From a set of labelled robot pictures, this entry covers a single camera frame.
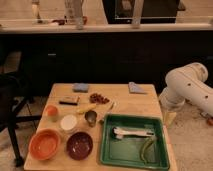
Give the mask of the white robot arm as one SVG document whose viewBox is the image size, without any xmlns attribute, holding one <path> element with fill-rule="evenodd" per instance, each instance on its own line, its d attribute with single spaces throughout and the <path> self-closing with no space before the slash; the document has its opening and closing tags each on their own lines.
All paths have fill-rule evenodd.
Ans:
<svg viewBox="0 0 213 171">
<path fill-rule="evenodd" d="M 160 103 L 167 110 L 175 110 L 189 100 L 213 117 L 213 88 L 205 84 L 207 78 L 207 68 L 198 62 L 169 71 L 165 77 L 166 87 L 159 96 Z"/>
</svg>

